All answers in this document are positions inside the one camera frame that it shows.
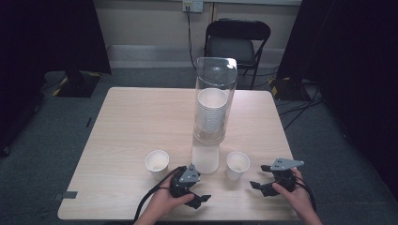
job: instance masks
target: glass cylinder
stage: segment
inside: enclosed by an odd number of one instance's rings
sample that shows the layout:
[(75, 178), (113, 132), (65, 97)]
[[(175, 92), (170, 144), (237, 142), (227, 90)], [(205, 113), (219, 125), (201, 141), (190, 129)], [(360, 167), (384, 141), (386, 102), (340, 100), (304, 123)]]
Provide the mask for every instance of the glass cylinder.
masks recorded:
[(237, 85), (237, 61), (201, 57), (196, 71), (192, 163), (199, 172), (212, 173), (219, 166), (219, 145)]

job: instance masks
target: wooden table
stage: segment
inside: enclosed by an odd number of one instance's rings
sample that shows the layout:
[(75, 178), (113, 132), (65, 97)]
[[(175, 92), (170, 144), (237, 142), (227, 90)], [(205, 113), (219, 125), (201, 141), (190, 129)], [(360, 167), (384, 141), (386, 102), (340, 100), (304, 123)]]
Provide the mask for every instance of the wooden table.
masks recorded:
[[(69, 184), (68, 191), (78, 194), (63, 200), (58, 216), (133, 220), (138, 203), (158, 183), (145, 167), (146, 155), (166, 151), (169, 171), (191, 164), (194, 95), (194, 89), (111, 88)], [(251, 168), (238, 181), (225, 175), (225, 159), (232, 151), (251, 159)], [(269, 92), (235, 92), (220, 158), (219, 169), (202, 174), (191, 188), (198, 195), (211, 194), (208, 202), (197, 210), (181, 205), (162, 220), (298, 219), (282, 196), (264, 198), (249, 183), (272, 182), (272, 174), (261, 172), (260, 165), (292, 158)]]

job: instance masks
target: paper cup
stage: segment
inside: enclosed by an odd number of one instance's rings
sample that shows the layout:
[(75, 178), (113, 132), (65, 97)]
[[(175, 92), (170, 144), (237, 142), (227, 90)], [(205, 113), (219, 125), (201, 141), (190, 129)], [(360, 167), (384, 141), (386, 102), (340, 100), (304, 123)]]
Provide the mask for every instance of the paper cup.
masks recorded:
[(169, 155), (161, 150), (153, 151), (146, 156), (145, 165), (153, 178), (161, 180), (167, 175)]
[(198, 127), (208, 133), (222, 130), (227, 100), (227, 95), (223, 90), (203, 89), (198, 95)]
[(250, 167), (250, 160), (242, 152), (232, 152), (226, 158), (226, 175), (230, 180), (238, 180)]

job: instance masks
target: person's hand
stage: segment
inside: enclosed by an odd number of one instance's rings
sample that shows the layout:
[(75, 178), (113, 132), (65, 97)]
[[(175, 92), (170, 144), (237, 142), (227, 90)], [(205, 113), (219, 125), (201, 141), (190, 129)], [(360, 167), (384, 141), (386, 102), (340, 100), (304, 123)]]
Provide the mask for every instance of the person's hand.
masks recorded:
[(154, 224), (158, 219), (169, 214), (177, 206), (193, 200), (193, 194), (187, 194), (179, 198), (174, 198), (169, 191), (172, 176), (161, 184), (161, 189), (156, 191), (144, 213), (134, 223), (136, 225)]
[[(293, 174), (299, 178), (297, 179), (299, 183), (302, 184), (301, 172), (297, 169), (291, 169)], [(321, 220), (319, 219), (318, 215), (313, 209), (311, 205), (311, 201), (309, 199), (307, 191), (300, 187), (296, 186), (295, 190), (292, 192), (286, 190), (284, 187), (277, 183), (273, 183), (272, 187), (280, 194), (282, 194), (293, 207), (293, 209), (298, 214), (298, 217), (307, 225), (318, 225), (322, 224)]]

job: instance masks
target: electrical outlet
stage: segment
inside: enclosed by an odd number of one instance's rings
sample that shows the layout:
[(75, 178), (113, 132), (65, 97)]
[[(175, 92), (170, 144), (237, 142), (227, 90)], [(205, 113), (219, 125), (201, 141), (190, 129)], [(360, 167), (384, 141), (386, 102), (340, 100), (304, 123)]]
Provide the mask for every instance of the electrical outlet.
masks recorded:
[(190, 12), (193, 12), (192, 1), (182, 1), (182, 11), (188, 11), (187, 8), (190, 9)]
[(203, 12), (203, 1), (193, 1), (193, 12)]
[(187, 11), (187, 8), (190, 9), (190, 12), (203, 12), (203, 0), (182, 1), (182, 11)]

